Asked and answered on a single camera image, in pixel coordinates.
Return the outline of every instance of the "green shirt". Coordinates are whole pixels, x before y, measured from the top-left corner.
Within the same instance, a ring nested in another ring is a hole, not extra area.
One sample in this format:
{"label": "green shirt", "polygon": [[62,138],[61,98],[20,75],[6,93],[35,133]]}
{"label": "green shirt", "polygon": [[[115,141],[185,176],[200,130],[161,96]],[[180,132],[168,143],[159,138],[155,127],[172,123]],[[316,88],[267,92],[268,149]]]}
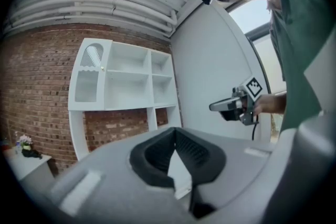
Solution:
{"label": "green shirt", "polygon": [[327,0],[281,0],[272,9],[271,39],[287,84],[287,106],[281,131],[297,128],[321,111],[304,71],[328,38],[335,17]]}

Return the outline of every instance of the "vase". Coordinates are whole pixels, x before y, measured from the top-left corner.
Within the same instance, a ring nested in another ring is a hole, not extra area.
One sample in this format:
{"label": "vase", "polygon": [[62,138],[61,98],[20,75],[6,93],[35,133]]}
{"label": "vase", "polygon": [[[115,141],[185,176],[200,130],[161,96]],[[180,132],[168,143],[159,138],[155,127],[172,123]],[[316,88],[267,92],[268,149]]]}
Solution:
{"label": "vase", "polygon": [[24,145],[24,146],[23,146],[23,149],[24,149],[24,150],[28,150],[28,151],[31,151],[31,150],[32,150],[30,145]]}

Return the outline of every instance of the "white stripe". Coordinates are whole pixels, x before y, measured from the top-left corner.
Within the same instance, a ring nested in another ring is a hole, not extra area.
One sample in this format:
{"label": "white stripe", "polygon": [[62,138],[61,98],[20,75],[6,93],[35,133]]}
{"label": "white stripe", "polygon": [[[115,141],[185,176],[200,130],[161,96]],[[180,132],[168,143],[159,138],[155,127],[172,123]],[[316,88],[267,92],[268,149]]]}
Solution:
{"label": "white stripe", "polygon": [[336,110],[336,26],[304,75],[322,110]]}
{"label": "white stripe", "polygon": [[59,208],[74,217],[82,204],[88,199],[94,188],[99,184],[101,174],[89,172],[71,192],[64,198]]}

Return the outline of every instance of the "ribbed black pad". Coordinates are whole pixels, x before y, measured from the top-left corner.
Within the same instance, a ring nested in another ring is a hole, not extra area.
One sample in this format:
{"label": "ribbed black pad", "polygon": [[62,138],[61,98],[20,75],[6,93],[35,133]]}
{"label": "ribbed black pad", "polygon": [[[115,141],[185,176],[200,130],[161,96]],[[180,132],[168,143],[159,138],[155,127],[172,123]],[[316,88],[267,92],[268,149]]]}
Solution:
{"label": "ribbed black pad", "polygon": [[215,180],[225,166],[222,149],[181,128],[170,128],[135,146],[130,163],[147,184],[174,188],[173,179],[167,175],[174,150],[189,171],[193,186]]}

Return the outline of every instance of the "white table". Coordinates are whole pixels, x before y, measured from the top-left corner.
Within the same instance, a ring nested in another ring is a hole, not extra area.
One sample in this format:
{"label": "white table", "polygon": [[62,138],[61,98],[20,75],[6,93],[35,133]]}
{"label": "white table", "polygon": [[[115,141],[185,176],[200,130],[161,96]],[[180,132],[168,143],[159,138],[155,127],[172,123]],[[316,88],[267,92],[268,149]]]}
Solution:
{"label": "white table", "polygon": [[47,163],[51,159],[50,156],[42,155],[42,159],[26,158],[21,152],[15,154],[13,149],[8,150],[6,155],[17,180],[25,188],[34,188],[43,192],[54,181]]}

